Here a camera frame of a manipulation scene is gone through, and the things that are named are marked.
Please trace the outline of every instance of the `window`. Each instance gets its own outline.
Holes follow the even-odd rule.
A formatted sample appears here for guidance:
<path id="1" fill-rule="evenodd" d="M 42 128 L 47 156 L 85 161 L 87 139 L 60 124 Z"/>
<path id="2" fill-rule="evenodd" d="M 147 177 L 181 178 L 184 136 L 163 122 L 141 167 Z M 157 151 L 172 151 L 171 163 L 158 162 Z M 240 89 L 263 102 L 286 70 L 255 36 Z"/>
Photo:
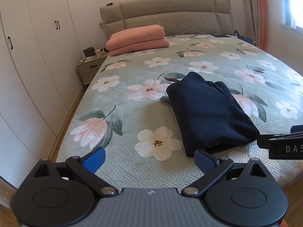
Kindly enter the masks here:
<path id="1" fill-rule="evenodd" d="M 286 25 L 303 32 L 303 0 L 285 0 Z"/>

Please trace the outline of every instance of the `white wardrobe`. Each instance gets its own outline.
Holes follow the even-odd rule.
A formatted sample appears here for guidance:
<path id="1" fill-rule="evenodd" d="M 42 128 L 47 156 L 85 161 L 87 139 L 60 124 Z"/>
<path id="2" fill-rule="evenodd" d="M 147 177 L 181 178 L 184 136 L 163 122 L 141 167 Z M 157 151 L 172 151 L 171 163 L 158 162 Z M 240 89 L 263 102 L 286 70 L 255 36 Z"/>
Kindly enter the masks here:
<path id="1" fill-rule="evenodd" d="M 67 0 L 0 0 L 0 17 L 0 176 L 18 188 L 82 89 L 82 52 Z"/>

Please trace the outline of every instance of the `folded pink blanket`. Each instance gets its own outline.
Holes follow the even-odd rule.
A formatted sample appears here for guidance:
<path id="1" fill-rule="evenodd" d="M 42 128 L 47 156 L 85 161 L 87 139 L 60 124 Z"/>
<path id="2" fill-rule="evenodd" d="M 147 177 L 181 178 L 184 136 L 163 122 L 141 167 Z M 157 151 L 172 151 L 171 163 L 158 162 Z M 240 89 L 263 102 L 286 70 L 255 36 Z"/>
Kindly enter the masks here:
<path id="1" fill-rule="evenodd" d="M 106 43 L 109 51 L 140 42 L 160 39 L 165 36 L 164 28 L 160 25 L 142 26 L 126 29 L 112 34 Z"/>
<path id="2" fill-rule="evenodd" d="M 120 54 L 125 54 L 128 52 L 133 51 L 139 51 L 139 50 L 149 50 L 149 49 L 155 49 L 155 48 L 166 48 L 169 46 L 169 41 L 166 39 L 166 37 L 155 39 L 155 40 L 149 40 L 145 42 L 130 44 L 115 50 L 112 50 L 109 52 L 110 56 L 116 56 Z"/>

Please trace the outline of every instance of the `wire hanger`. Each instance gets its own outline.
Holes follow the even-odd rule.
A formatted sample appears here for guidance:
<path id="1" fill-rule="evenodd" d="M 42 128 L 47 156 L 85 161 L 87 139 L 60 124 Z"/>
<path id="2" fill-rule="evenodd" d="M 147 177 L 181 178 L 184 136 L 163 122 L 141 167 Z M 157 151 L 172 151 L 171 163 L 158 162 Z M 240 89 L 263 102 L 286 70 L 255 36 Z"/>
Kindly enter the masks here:
<path id="1" fill-rule="evenodd" d="M 179 33 L 179 34 L 177 34 L 176 36 L 179 36 L 181 33 L 189 32 L 189 31 L 190 31 L 190 32 L 198 32 L 199 34 L 204 34 L 204 35 L 207 35 L 207 34 L 205 34 L 204 32 L 193 30 L 193 29 L 192 29 L 192 26 L 189 26 L 188 28 L 190 28 L 190 30 L 180 32 L 180 33 Z"/>

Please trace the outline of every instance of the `quilted bedspread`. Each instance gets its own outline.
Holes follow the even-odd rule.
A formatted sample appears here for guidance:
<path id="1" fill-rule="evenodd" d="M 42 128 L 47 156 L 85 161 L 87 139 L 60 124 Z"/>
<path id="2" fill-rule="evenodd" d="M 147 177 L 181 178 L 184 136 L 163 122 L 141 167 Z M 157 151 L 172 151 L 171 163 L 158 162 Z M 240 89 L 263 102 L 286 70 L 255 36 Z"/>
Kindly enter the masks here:
<path id="1" fill-rule="evenodd" d="M 180 190 L 201 177 L 185 155 L 166 93 L 190 71 L 223 81 L 261 134 L 289 133 L 291 126 L 303 124 L 303 77 L 275 57 L 233 37 L 167 38 L 168 48 L 106 59 L 76 110 L 58 162 L 102 146 L 106 161 L 96 175 L 119 190 Z M 258 157 L 281 186 L 303 171 L 303 161 L 270 160 L 256 142 L 215 156 L 235 162 Z"/>

